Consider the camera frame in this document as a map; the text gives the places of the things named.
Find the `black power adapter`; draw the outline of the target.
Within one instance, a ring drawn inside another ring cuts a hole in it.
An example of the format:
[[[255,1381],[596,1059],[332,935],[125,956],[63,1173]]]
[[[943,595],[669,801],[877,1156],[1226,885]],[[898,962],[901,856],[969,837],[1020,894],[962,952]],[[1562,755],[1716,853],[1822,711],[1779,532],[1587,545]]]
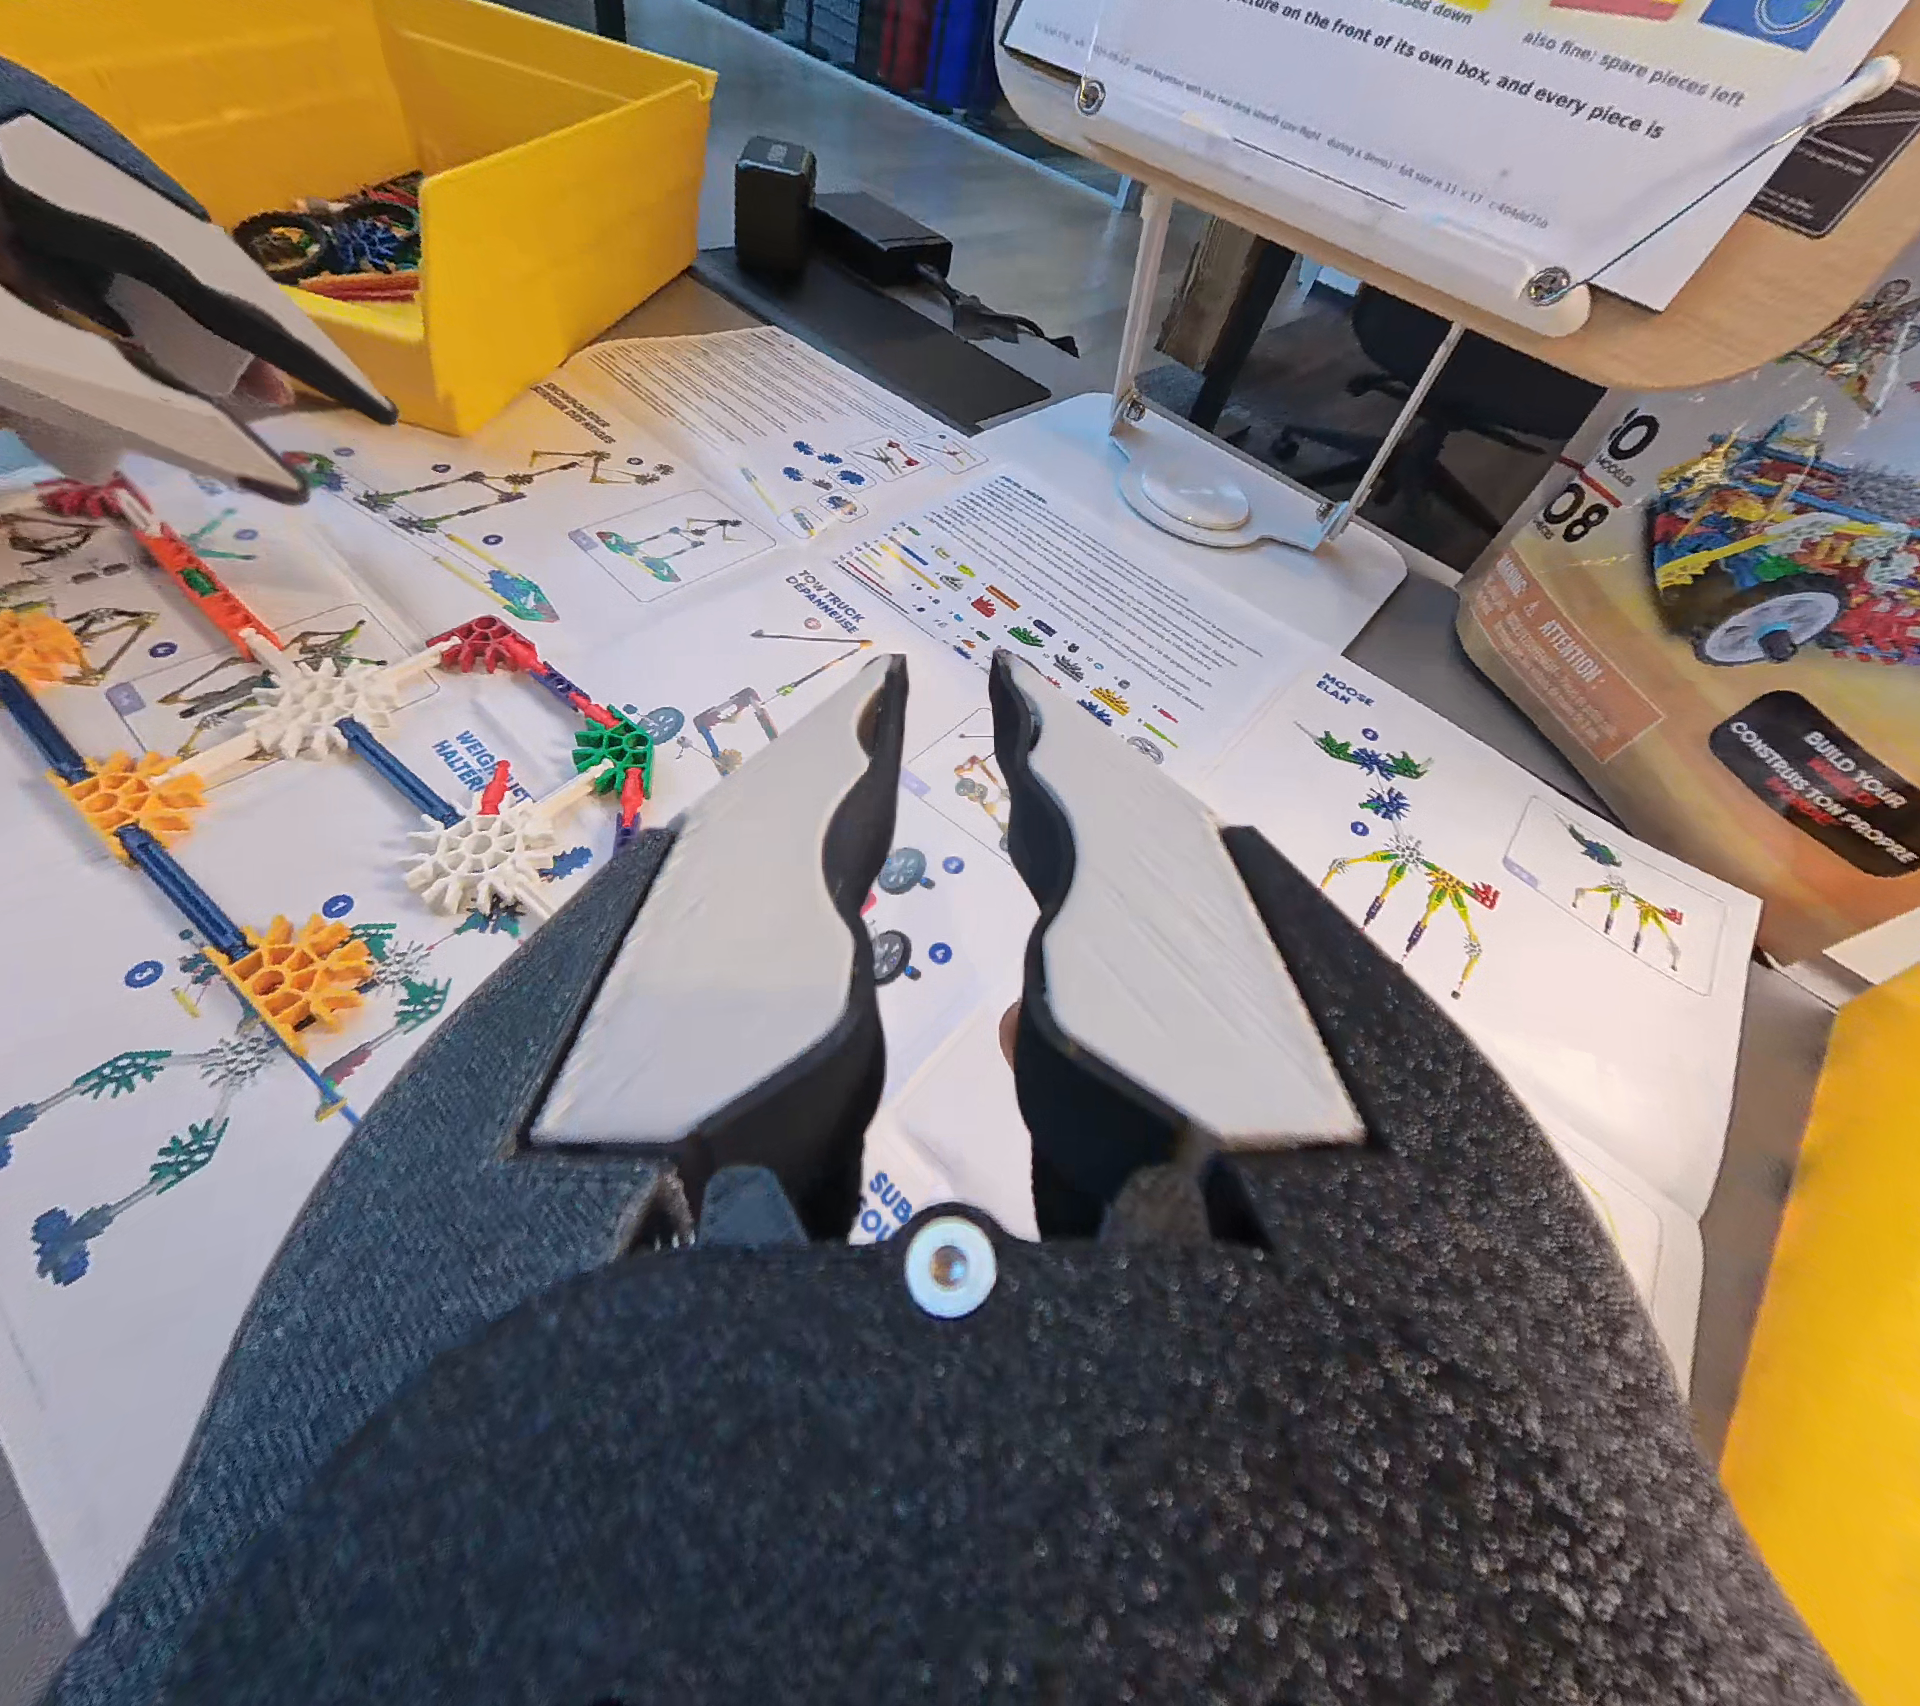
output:
[[[875,289],[948,283],[953,240],[866,190],[819,194],[811,208],[811,237],[819,254]]]

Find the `toy building instruction sheet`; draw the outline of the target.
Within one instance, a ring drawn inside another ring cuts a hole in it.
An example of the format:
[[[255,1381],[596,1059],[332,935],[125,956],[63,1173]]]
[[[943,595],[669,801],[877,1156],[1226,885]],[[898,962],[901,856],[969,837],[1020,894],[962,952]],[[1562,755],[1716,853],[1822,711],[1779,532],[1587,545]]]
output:
[[[1683,1382],[1761,909],[1358,662],[1153,572],[1014,467],[768,328],[588,350],[482,435],[300,412],[292,511],[128,460],[303,661],[395,662],[504,614],[656,743],[671,822],[871,661],[910,662],[865,905],[887,1091],[854,1245],[943,1203],[1036,1237],[996,1022],[1036,907],[1004,853],[988,665],[1035,662],[1256,826],[1480,1044],[1615,1241]],[[76,1629],[132,1563],[255,1289],[375,1103],[540,930],[446,914],[367,766],[255,760],[182,866],[245,927],[343,913],[376,961],[317,1082],[4,724],[4,1452]]]

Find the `pile of toy rods and connectors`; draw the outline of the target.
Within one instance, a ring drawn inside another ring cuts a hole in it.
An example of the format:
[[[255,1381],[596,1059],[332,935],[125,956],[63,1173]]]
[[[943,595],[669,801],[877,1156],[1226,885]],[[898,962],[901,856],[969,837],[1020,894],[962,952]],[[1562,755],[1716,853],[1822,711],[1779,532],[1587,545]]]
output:
[[[309,196],[241,221],[231,238],[278,286],[330,303],[398,304],[420,295],[420,173]]]

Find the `black office chair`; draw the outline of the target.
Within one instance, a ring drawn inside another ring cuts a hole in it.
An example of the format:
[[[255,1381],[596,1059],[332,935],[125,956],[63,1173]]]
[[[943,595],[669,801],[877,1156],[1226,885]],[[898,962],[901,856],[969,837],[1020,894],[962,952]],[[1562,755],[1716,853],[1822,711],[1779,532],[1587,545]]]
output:
[[[1404,402],[1444,346],[1448,323],[1365,283],[1350,307],[1365,366],[1348,377],[1350,399]],[[1564,447],[1604,390],[1520,350],[1467,331],[1428,385],[1389,480],[1426,482],[1453,437],[1500,447]]]

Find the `construction toy box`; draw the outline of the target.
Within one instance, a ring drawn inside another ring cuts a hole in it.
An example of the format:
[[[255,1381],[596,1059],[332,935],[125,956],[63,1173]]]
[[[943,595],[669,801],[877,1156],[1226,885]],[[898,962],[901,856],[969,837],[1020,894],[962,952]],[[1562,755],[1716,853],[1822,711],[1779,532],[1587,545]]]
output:
[[[1699,389],[1609,389],[1467,575],[1467,657],[1620,826],[1810,961],[1918,901],[1918,267]]]

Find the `flat dark device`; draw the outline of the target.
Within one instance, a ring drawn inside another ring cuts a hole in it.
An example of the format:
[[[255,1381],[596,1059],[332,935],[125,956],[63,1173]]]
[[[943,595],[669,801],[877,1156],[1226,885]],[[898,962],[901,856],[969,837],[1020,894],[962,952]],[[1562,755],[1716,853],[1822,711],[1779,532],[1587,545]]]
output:
[[[813,258],[796,276],[765,278],[732,249],[705,249],[691,274],[951,429],[980,433],[1052,401],[1041,380],[835,260]]]

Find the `white stand frame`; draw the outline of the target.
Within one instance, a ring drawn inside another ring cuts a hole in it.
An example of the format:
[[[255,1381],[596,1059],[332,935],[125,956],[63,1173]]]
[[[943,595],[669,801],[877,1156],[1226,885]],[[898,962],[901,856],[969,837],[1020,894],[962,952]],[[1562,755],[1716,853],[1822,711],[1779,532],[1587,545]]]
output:
[[[1415,216],[1354,186],[1299,189],[1289,207],[1312,212],[1322,228],[1324,249],[1347,238],[1369,240],[1385,254],[1375,260],[1376,272],[1404,268],[1417,278],[1428,303],[1453,311],[1443,344],[1430,357],[1347,503],[1328,503],[1286,485],[1286,500],[1280,507],[1265,507],[1244,482],[1215,476],[1195,456],[1178,453],[1171,437],[1144,425],[1149,408],[1141,399],[1139,374],[1174,211],[1174,198],[1164,189],[1147,186],[1110,419],[1110,442],[1122,456],[1116,474],[1118,496],[1147,525],[1181,543],[1220,551],[1253,549],[1265,543],[1303,552],[1324,551],[1340,540],[1376,491],[1389,458],[1412,429],[1430,389],[1467,333],[1492,336],[1497,328],[1506,327],[1555,344],[1579,334],[1591,321],[1593,297],[1601,281],[1633,254],[1645,253],[1699,208],[1730,192],[1746,175],[1758,170],[1765,158],[1774,158],[1847,113],[1881,100],[1903,76],[1905,65],[1892,52],[1878,52],[1864,60],[1842,86],[1822,94],[1798,121],[1743,154],[1728,173],[1584,276],[1562,267],[1541,265],[1458,223]]]

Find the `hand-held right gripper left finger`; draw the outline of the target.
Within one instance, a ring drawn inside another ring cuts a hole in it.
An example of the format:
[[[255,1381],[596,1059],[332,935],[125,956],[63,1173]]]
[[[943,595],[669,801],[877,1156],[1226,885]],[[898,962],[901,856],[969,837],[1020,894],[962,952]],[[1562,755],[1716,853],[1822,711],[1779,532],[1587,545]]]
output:
[[[887,1084],[862,913],[895,848],[908,662],[871,658],[679,820],[533,1117],[701,1203],[730,1167],[853,1228]]]

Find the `colourful rod connector toy model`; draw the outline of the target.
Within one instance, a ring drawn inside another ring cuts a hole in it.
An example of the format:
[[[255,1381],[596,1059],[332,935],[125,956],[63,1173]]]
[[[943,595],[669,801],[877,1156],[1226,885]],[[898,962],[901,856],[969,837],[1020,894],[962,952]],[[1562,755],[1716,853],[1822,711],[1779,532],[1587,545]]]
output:
[[[33,507],[60,534],[114,526],[130,537],[186,605],[232,644],[236,665],[252,669],[252,706],[225,738],[185,757],[96,757],[60,729],[40,698],[44,690],[82,685],[91,665],[85,639],[51,605],[4,606],[7,721],[92,838],[180,913],[212,977],[314,1082],[324,1077],[310,1047],[362,1009],[376,959],[368,938],[355,932],[339,909],[324,909],[303,924],[277,917],[255,928],[186,870],[177,847],[194,831],[220,782],[252,762],[323,762],[346,755],[419,817],[402,877],[425,907],[450,917],[491,920],[515,913],[539,924],[551,920],[557,909],[548,872],[559,828],[584,801],[612,806],[619,850],[639,838],[654,798],[654,741],[637,719],[595,700],[557,671],[502,619],[468,619],[395,662],[304,661],[128,479],[36,482]],[[575,723],[570,779],[543,798],[525,798],[517,794],[512,764],[499,758],[476,796],[461,805],[441,796],[382,738],[402,695],[437,674],[504,674],[553,696]]]

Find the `black box device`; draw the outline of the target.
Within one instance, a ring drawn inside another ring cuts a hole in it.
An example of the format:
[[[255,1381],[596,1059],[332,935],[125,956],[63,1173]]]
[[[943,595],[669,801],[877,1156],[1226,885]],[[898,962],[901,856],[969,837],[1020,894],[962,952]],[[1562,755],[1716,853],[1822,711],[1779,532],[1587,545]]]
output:
[[[732,170],[732,253],[742,272],[768,283],[804,276],[816,186],[813,148],[774,134],[746,140]]]

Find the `white round disc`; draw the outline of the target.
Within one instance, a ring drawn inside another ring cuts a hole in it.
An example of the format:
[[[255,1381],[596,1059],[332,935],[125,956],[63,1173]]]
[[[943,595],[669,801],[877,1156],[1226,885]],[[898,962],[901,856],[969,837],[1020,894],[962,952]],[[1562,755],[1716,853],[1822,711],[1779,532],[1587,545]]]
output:
[[[1411,579],[1407,552],[1362,523],[1314,551],[1253,540],[1278,525],[1303,529],[1319,511],[1303,488],[1188,423],[1151,408],[1116,441],[1112,415],[1110,392],[1073,394],[988,425],[970,448],[990,468],[1014,467],[1073,525],[1149,572],[1178,572],[1232,595],[1335,653],[1345,653]],[[1223,546],[1144,519],[1125,492],[1132,453],[1144,453],[1153,470],[1176,468],[1187,487],[1237,491],[1248,525]]]

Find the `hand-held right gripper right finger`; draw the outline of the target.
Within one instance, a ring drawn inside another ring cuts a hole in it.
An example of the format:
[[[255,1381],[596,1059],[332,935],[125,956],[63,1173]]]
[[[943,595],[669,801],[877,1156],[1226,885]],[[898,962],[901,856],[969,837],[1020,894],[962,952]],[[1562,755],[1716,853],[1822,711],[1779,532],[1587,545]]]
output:
[[[1032,662],[990,667],[1007,853],[1036,909],[1013,1051],[1038,1223],[1147,1169],[1366,1142],[1228,832]]]

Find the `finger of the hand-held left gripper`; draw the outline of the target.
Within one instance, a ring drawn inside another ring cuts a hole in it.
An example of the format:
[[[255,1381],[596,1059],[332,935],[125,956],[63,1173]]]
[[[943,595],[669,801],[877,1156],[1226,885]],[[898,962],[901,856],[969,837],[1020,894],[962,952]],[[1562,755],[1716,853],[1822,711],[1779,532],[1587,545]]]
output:
[[[277,503],[309,496],[229,401],[148,370],[117,338],[12,284],[3,290],[3,386],[18,437],[86,487],[106,487],[137,453]]]
[[[154,297],[225,349],[339,407],[376,425],[398,421],[398,407],[229,230],[148,178],[36,114],[4,121],[3,173],[31,245]]]

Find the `yellow plastic bin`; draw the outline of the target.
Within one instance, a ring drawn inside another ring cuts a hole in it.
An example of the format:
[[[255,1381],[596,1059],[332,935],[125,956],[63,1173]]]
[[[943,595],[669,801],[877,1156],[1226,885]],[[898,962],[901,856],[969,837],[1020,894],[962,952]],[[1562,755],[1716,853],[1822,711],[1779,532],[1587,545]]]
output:
[[[1918,971],[1837,1014],[1722,1452],[1860,1701],[1918,1701]]]
[[[412,303],[294,303],[402,423],[446,437],[699,249],[717,76],[486,0],[3,0],[3,52],[226,230],[420,173]]]

